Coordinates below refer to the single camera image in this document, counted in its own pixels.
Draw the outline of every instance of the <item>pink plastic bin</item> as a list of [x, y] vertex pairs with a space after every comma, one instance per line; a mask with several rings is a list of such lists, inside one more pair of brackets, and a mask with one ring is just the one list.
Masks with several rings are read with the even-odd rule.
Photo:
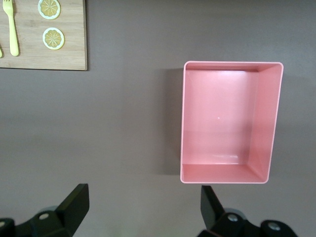
[[283, 64], [184, 65], [183, 183], [266, 183]]

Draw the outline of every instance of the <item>wooden tray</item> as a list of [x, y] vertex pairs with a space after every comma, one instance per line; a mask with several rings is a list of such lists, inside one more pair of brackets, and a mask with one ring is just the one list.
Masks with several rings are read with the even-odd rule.
[[[20, 55], [10, 54], [9, 21], [0, 7], [1, 68], [87, 70], [85, 1], [59, 0], [61, 13], [55, 20], [46, 20], [38, 12], [39, 0], [15, 0], [15, 26]], [[65, 35], [65, 44], [59, 50], [48, 49], [43, 32], [56, 27]]]

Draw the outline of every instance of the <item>screw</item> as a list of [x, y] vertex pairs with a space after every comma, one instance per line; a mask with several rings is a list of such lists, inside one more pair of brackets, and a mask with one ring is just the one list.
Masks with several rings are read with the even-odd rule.
[[270, 229], [272, 229], [274, 231], [281, 230], [280, 226], [277, 223], [275, 223], [275, 222], [269, 222], [268, 226], [270, 227]]
[[229, 214], [229, 215], [228, 215], [228, 219], [229, 219], [230, 221], [234, 221], [234, 222], [238, 221], [237, 216], [234, 215], [234, 214]]
[[48, 213], [44, 213], [44, 214], [39, 216], [39, 219], [40, 220], [45, 220], [47, 217], [49, 217], [49, 214]]

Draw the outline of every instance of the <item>yellow fork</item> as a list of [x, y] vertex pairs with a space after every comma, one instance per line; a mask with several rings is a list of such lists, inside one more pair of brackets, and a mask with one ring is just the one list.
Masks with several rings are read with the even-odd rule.
[[19, 55], [18, 40], [16, 37], [16, 30], [13, 18], [13, 3], [12, 0], [3, 0], [3, 9], [9, 18], [10, 28], [10, 52], [13, 56]]

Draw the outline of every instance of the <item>gray table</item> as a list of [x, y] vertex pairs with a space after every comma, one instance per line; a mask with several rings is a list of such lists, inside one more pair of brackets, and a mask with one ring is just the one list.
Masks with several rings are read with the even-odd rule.
[[179, 178], [181, 68], [280, 61], [270, 180], [222, 204], [300, 237], [316, 227], [315, 1], [87, 1], [88, 72], [0, 69], [0, 216], [17, 224], [89, 183], [75, 236], [194, 237], [200, 185]]

